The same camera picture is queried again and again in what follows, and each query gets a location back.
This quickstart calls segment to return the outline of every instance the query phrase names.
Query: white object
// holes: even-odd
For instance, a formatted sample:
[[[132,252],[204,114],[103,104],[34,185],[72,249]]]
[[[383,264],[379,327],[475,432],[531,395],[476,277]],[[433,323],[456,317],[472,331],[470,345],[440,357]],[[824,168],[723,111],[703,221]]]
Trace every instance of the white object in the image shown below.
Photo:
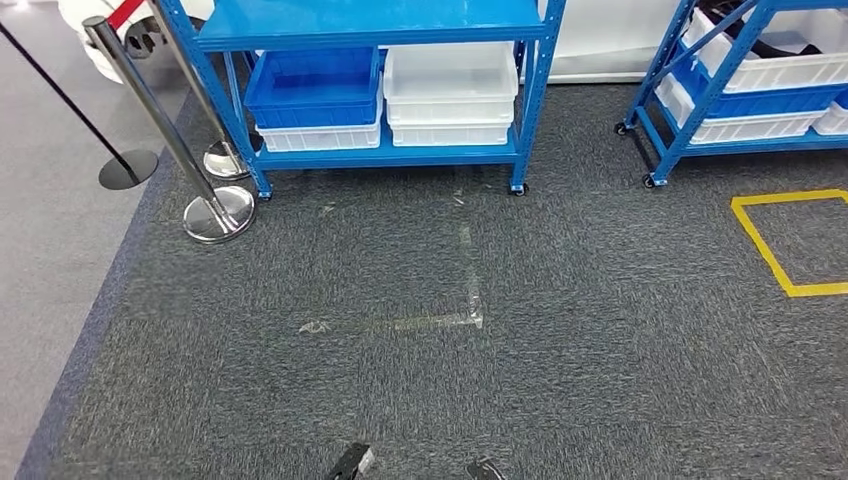
[[[390,125],[511,123],[518,74],[511,42],[389,47]]]
[[[504,145],[512,122],[454,125],[394,125],[396,147]]]
[[[356,150],[380,146],[383,119],[383,85],[377,88],[377,119],[371,125],[328,127],[256,128],[269,152]]]
[[[674,75],[669,74],[660,82],[656,94],[677,121],[677,126],[682,128],[695,109],[695,103],[683,85]],[[691,142],[700,144],[797,137],[807,133],[810,126],[824,114],[825,111],[706,119]]]
[[[691,47],[713,27],[710,19],[695,9],[683,43]],[[727,83],[725,92],[848,83],[848,16],[836,9],[778,12],[760,40],[795,52],[812,44],[822,54],[761,59],[749,53]],[[716,74],[732,46],[733,39],[722,33],[697,53],[710,76]]]
[[[848,135],[848,110],[833,102],[813,128],[821,135]]]
[[[679,3],[568,0],[548,82],[640,82]]]
[[[122,0],[59,0],[59,13],[62,15],[65,23],[77,32],[77,36],[88,58],[91,59],[95,68],[104,77],[117,83],[121,83],[120,77],[115,73],[115,69],[112,68],[106,56],[89,45],[88,35],[82,27],[82,22],[87,18],[97,15],[108,18],[121,3]],[[198,20],[208,20],[214,8],[213,0],[182,0],[182,4],[186,14]],[[150,18],[153,18],[153,11],[147,2],[142,2],[141,6],[130,15],[130,18],[117,28],[118,38],[124,41],[127,30],[132,25]]]

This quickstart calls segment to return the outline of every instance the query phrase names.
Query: gray floor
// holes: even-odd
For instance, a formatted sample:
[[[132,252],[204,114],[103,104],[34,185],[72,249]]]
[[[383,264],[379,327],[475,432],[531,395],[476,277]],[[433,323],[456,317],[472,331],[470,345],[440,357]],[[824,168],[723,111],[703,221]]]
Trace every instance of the gray floor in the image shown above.
[[[93,68],[55,4],[0,6],[0,20],[118,149],[161,150],[136,101]],[[184,81],[167,52],[158,57],[141,70],[176,114]],[[0,64],[0,478],[11,478],[143,189],[100,188],[108,152],[5,40]]]
[[[482,454],[510,479],[848,476],[848,297],[787,298],[730,210],[848,188],[844,152],[701,159],[648,191],[612,133],[633,93],[551,89],[525,198],[497,167],[275,175],[249,232],[201,247],[167,171],[21,478],[322,478],[355,440],[386,480]],[[827,281],[836,207],[750,214]]]

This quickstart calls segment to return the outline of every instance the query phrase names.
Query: red barrier rope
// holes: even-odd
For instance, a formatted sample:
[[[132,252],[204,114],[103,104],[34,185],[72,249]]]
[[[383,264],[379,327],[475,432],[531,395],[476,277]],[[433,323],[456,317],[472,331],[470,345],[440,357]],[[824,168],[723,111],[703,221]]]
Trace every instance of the red barrier rope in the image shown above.
[[[144,2],[144,0],[124,0],[124,3],[120,4],[118,8],[112,12],[112,15],[109,15],[109,18],[107,18],[106,21],[109,22],[109,25],[111,25],[115,30],[121,28],[121,25],[129,20],[130,15],[138,10],[138,7],[141,6],[142,2]]]

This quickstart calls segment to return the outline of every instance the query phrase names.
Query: white plastic bin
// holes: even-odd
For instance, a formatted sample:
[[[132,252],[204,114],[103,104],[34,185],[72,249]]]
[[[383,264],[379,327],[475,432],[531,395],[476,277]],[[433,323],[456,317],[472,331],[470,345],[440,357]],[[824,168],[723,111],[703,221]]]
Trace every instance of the white plastic bin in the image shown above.
[[[669,74],[660,82],[656,94],[677,121],[677,126],[682,128],[692,110],[695,109],[692,97],[683,85],[674,78],[674,75]],[[691,142],[702,144],[797,137],[807,133],[810,126],[825,112],[826,110],[707,119],[695,132]]]
[[[352,150],[380,146],[383,119],[382,85],[377,88],[377,119],[371,125],[257,128],[269,152],[304,152],[311,150]]]
[[[386,57],[389,124],[512,122],[511,42],[402,45]]]
[[[459,125],[394,125],[392,144],[396,147],[435,147],[450,145],[504,145],[512,122]]]
[[[691,47],[714,26],[696,8],[692,22],[683,35],[683,43]],[[807,44],[813,44],[822,54],[761,59],[749,53],[728,82],[725,92],[848,83],[848,16],[836,9],[778,12],[763,31],[760,40],[773,47],[795,52],[800,52]],[[732,45],[733,39],[722,33],[697,53],[710,76],[716,74]]]
[[[848,110],[833,102],[813,128],[821,135],[848,135]]]

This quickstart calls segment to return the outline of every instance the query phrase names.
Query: white wall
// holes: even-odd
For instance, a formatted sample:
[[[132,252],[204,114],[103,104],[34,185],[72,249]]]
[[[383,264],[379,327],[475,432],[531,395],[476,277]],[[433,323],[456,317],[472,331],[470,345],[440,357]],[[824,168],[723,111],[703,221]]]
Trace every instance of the white wall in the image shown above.
[[[547,0],[539,1],[544,12]],[[679,0],[567,0],[551,82],[635,82]]]

